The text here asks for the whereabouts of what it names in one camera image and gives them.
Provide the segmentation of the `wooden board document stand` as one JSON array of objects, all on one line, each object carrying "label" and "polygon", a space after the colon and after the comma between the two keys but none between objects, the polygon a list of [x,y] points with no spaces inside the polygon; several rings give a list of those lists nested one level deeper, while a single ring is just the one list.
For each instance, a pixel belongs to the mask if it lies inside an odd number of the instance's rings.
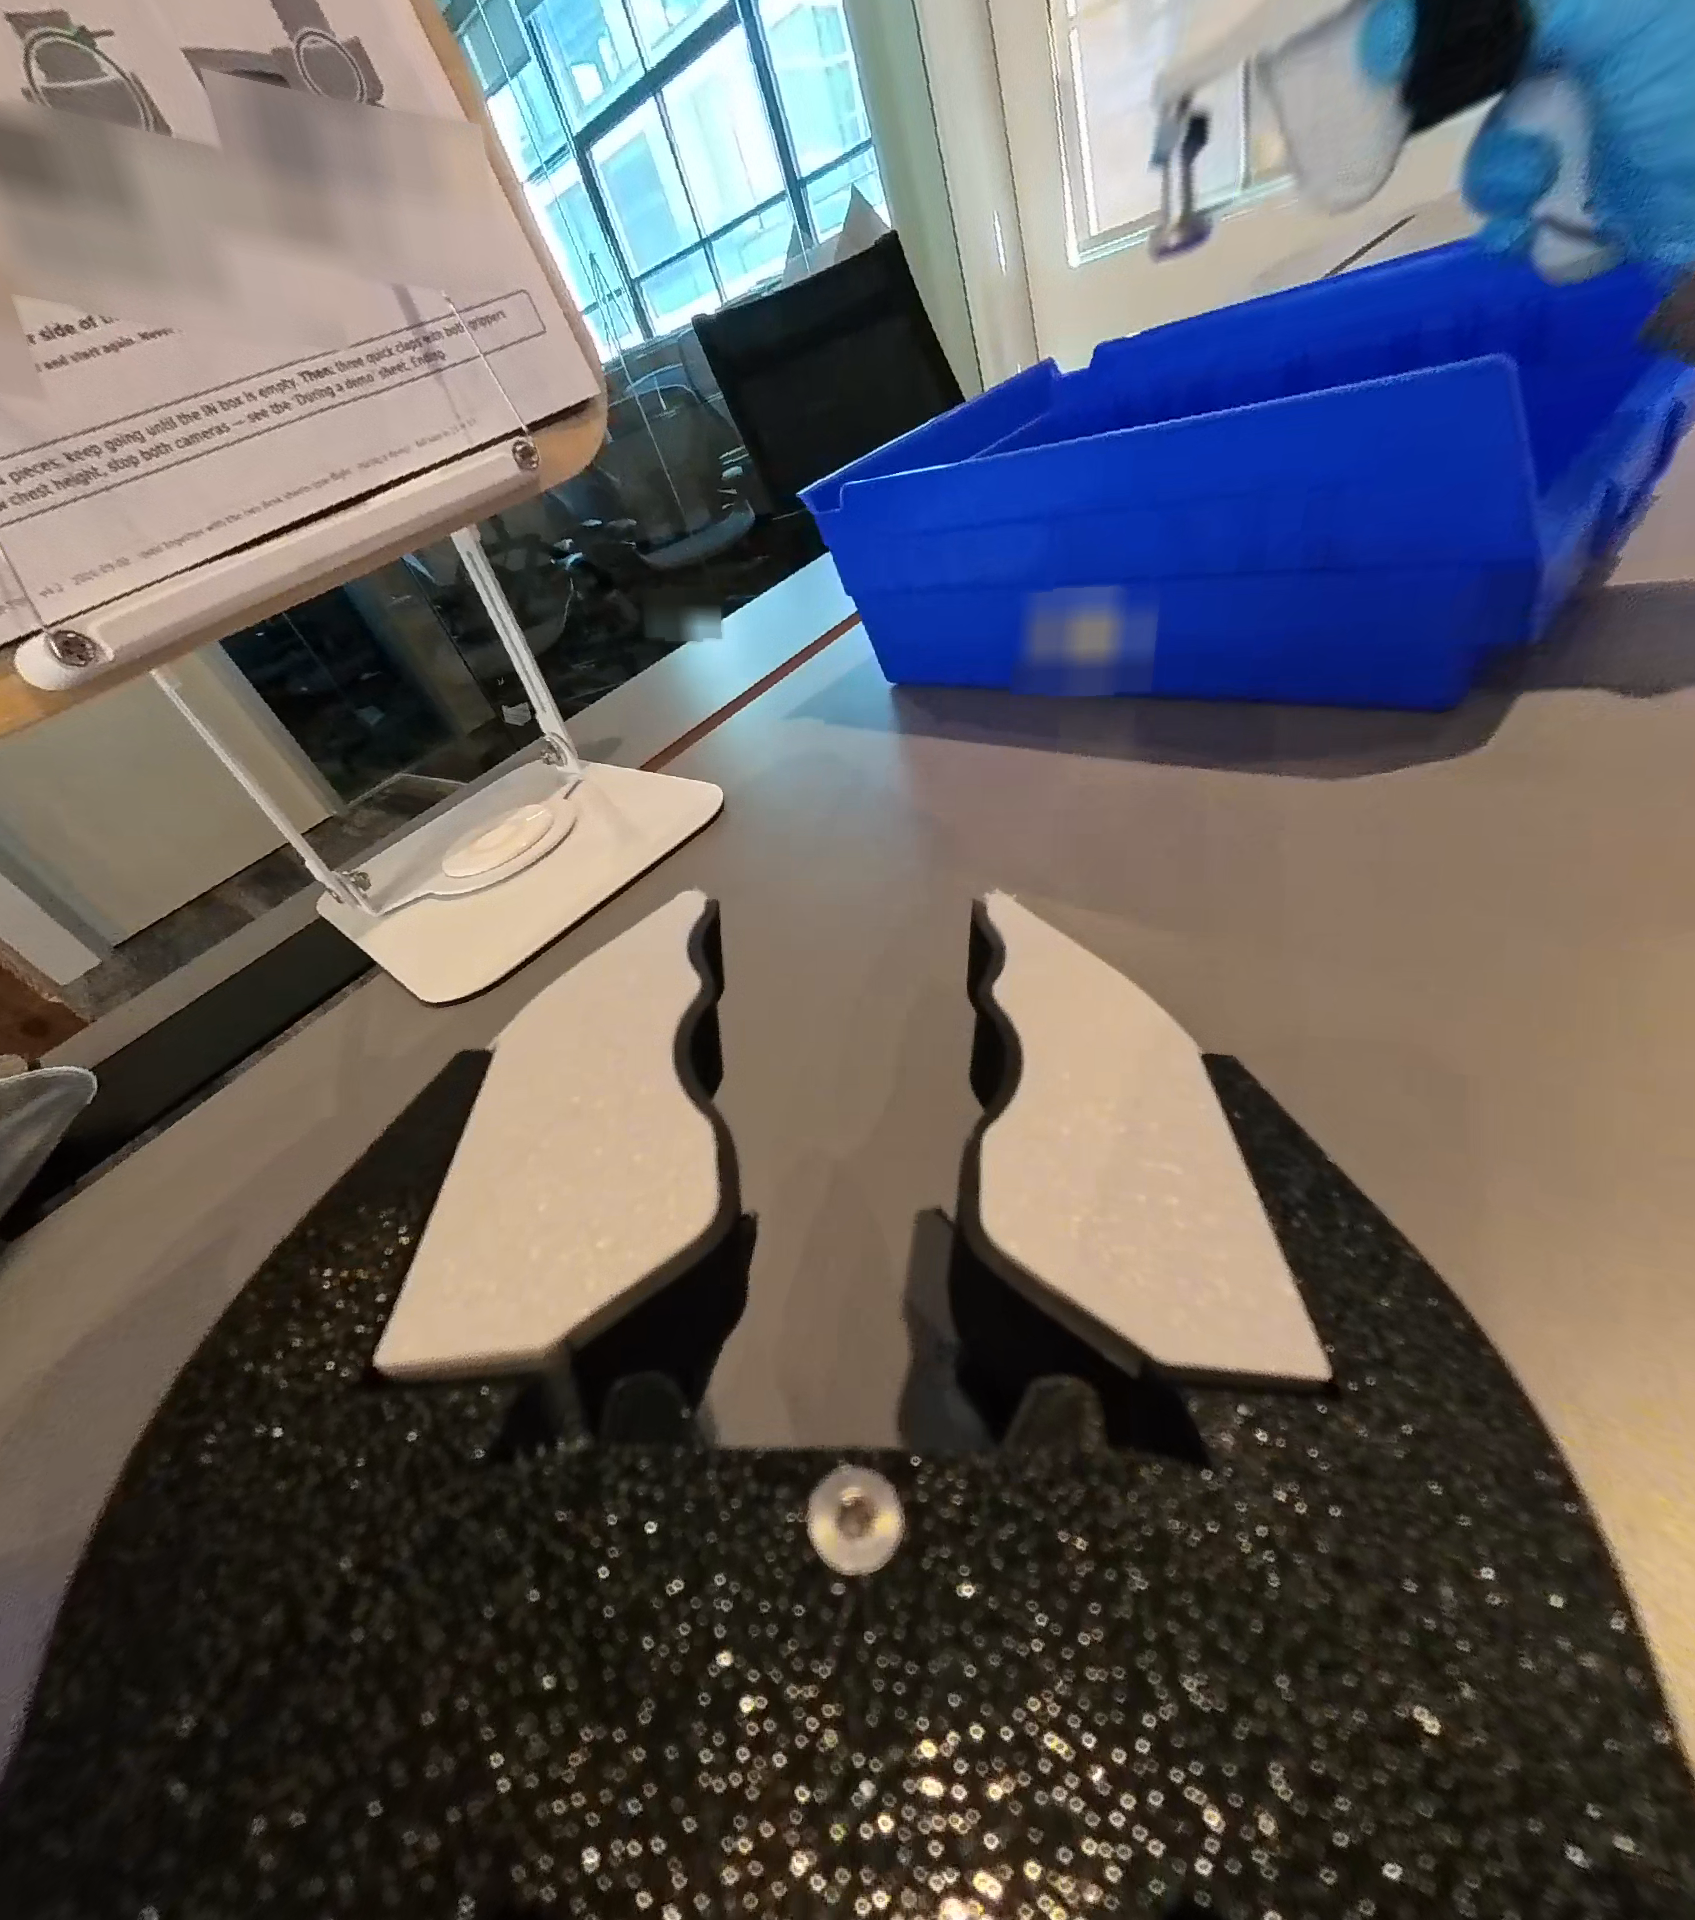
[{"label": "wooden board document stand", "polygon": [[[475,78],[473,89],[497,154],[523,192]],[[571,299],[525,192],[523,205]],[[571,311],[597,354],[573,299]],[[235,564],[223,561],[197,579],[205,605],[155,595],[129,603],[125,611],[139,615],[133,629],[139,646],[125,646],[109,657],[101,657],[87,636],[71,629],[49,629],[0,651],[0,737],[149,675],[295,848],[321,894],[319,911],[337,931],[421,1002],[451,1004],[489,989],[667,860],[707,827],[721,807],[721,793],[711,783],[583,761],[477,537],[483,522],[535,501],[593,463],[605,442],[609,414],[599,354],[597,363],[603,395],[509,444],[501,462],[515,470],[517,484],[509,491],[477,497],[441,525],[393,533],[391,542],[373,550],[319,540],[325,557],[319,572],[269,591],[245,611],[223,603],[223,593],[237,586]],[[243,765],[237,749],[197,712],[175,682],[171,664],[439,542],[455,550],[521,680],[541,734],[541,761],[465,790],[443,811],[409,827],[389,849],[339,869],[313,851],[305,834],[291,825],[283,807]]]}]

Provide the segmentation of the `blue plastic bin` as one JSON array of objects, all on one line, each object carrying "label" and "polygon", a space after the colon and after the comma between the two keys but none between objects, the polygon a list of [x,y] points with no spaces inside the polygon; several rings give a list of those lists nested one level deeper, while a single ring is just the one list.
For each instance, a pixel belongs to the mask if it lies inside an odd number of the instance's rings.
[{"label": "blue plastic bin", "polygon": [[1411,252],[1039,362],[803,504],[893,686],[1443,712],[1695,424],[1657,301]]}]

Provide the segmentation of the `person's right hand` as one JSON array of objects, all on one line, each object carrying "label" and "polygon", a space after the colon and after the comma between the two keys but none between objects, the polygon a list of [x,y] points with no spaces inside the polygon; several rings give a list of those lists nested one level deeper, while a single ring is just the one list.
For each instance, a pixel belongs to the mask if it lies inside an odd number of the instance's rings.
[{"label": "person's right hand", "polygon": [[1531,1],[1531,61],[1589,110],[1587,200],[1625,258],[1695,267],[1695,1]]}]

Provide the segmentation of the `black office chair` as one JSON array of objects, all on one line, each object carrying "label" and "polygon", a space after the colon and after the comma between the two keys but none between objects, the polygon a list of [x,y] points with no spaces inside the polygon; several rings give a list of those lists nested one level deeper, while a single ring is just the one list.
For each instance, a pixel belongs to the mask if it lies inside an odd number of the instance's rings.
[{"label": "black office chair", "polygon": [[895,231],[691,330],[759,484],[763,546],[793,569],[825,550],[813,482],[965,401]]}]

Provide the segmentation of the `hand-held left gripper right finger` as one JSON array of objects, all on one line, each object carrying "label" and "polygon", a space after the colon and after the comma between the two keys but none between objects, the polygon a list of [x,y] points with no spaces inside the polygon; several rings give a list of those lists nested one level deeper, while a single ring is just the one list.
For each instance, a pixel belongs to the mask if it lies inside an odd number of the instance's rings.
[{"label": "hand-held left gripper right finger", "polygon": [[1009,891],[971,905],[959,1246],[1125,1378],[1329,1384],[1205,1058]]}]

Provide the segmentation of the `printed instruction sheet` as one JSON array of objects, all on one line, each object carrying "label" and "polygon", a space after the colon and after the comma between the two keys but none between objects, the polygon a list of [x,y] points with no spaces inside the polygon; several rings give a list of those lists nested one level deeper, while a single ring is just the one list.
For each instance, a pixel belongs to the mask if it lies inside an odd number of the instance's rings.
[{"label": "printed instruction sheet", "polygon": [[599,395],[437,4],[0,4],[0,653],[245,611]]}]

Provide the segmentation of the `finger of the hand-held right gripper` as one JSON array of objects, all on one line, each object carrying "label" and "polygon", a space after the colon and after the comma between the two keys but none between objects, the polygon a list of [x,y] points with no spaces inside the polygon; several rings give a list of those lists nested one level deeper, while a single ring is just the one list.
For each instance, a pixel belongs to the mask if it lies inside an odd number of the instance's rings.
[{"label": "finger of the hand-held right gripper", "polygon": [[1153,110],[1231,74],[1261,93],[1299,194],[1315,207],[1359,207],[1405,146],[1405,4],[1169,1]]}]

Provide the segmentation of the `grey office chair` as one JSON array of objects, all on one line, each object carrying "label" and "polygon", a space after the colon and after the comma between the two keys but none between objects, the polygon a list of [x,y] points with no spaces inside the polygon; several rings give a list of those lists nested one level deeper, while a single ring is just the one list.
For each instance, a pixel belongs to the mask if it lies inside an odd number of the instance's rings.
[{"label": "grey office chair", "polygon": [[727,533],[727,501],[693,472],[675,476],[633,442],[543,497],[553,533],[625,589],[685,589]]}]

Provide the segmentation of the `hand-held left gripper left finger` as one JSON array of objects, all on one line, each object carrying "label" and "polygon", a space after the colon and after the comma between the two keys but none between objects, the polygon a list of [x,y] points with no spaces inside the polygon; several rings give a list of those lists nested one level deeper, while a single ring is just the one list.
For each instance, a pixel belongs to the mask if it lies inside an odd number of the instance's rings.
[{"label": "hand-held left gripper left finger", "polygon": [[717,902],[689,888],[571,964],[487,1045],[379,1334],[395,1382],[711,1384],[753,1219],[721,1083]]}]

